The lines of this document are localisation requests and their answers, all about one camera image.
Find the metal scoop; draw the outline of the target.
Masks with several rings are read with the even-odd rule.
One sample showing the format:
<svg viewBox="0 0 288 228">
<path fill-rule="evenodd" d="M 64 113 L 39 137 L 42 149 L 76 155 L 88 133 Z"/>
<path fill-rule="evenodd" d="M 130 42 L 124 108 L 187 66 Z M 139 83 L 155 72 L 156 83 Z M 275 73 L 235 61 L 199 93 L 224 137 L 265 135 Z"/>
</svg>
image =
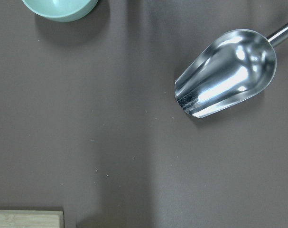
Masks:
<svg viewBox="0 0 288 228">
<path fill-rule="evenodd" d="M 175 80 L 183 111 L 204 118 L 262 92 L 277 68 L 275 47 L 288 39 L 288 23 L 265 37 L 250 29 L 228 31 Z"/>
</svg>

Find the mint green bowl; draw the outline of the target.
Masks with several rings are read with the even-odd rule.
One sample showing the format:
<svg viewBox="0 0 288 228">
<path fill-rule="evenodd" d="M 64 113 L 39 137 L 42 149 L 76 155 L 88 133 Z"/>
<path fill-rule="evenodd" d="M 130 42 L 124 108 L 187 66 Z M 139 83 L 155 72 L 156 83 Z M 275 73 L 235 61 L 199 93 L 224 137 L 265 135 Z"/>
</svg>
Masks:
<svg viewBox="0 0 288 228">
<path fill-rule="evenodd" d="M 56 22 L 72 22 L 89 14 L 98 0 L 23 0 L 35 14 Z"/>
</svg>

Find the bamboo cutting board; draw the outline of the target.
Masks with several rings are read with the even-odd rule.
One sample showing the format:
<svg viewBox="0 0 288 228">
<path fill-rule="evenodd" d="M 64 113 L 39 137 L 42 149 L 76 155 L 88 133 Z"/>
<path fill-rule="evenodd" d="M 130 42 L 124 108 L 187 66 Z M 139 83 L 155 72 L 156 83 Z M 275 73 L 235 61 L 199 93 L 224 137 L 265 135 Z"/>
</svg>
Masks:
<svg viewBox="0 0 288 228">
<path fill-rule="evenodd" d="M 62 211 L 0 210 L 0 228 L 64 228 Z"/>
</svg>

